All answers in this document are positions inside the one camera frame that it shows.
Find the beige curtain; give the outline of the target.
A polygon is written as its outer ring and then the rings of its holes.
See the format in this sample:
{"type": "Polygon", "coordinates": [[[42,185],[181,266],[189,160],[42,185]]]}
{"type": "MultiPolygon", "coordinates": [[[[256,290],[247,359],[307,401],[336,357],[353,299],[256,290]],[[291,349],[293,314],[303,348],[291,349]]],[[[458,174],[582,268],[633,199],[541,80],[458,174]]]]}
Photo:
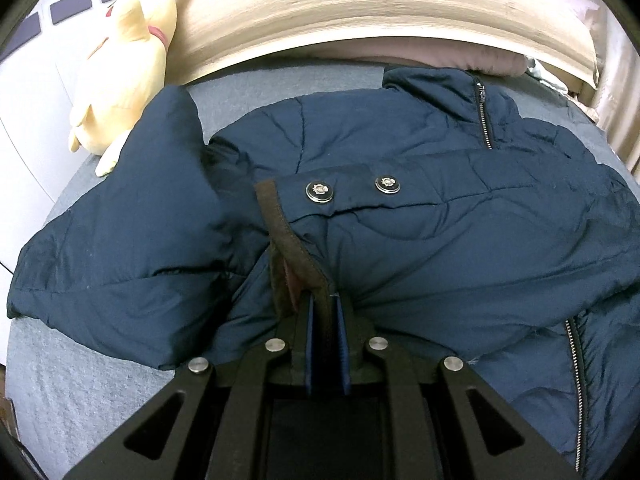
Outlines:
{"type": "Polygon", "coordinates": [[[598,115],[608,144],[634,178],[639,177],[639,53],[603,0],[570,0],[583,6],[597,55],[597,90],[587,105],[598,115]]]}

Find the pink pillow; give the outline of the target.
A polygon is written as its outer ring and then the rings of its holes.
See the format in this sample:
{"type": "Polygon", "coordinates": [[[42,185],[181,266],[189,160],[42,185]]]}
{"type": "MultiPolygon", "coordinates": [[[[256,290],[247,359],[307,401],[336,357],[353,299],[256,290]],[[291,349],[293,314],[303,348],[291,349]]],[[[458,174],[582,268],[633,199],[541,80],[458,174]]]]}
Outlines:
{"type": "Polygon", "coordinates": [[[411,37],[362,38],[300,47],[292,55],[355,62],[458,68],[497,77],[526,73],[525,55],[484,44],[411,37]]]}

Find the white crumpled cloth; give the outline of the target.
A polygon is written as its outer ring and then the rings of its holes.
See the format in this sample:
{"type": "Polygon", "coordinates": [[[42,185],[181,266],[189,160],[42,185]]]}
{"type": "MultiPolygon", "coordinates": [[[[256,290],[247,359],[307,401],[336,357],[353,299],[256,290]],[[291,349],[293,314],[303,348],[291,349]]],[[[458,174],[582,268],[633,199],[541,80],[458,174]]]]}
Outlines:
{"type": "Polygon", "coordinates": [[[549,72],[536,58],[527,60],[526,73],[544,86],[564,94],[564,96],[568,95],[567,85],[560,78],[549,72]]]}

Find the white wardrobe with purple panels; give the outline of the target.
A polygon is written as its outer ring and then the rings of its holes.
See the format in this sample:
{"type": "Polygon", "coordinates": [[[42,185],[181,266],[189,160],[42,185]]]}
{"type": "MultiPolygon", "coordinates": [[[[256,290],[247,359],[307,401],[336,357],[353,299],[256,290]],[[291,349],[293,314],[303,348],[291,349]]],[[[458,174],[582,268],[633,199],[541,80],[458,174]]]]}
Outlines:
{"type": "Polygon", "coordinates": [[[1,62],[1,266],[12,270],[22,246],[87,158],[68,148],[70,71],[81,41],[106,7],[102,0],[39,0],[41,32],[1,62]]]}

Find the yellow Pikachu plush toy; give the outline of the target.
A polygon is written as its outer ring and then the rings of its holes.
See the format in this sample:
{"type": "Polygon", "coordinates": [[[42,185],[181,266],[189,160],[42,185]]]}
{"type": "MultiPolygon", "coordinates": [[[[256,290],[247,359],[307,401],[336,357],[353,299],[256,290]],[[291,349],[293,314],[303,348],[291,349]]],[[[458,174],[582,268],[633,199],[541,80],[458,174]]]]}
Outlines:
{"type": "Polygon", "coordinates": [[[110,174],[145,107],[165,87],[177,0],[114,0],[92,49],[79,65],[73,152],[99,157],[96,176],[110,174]]]}

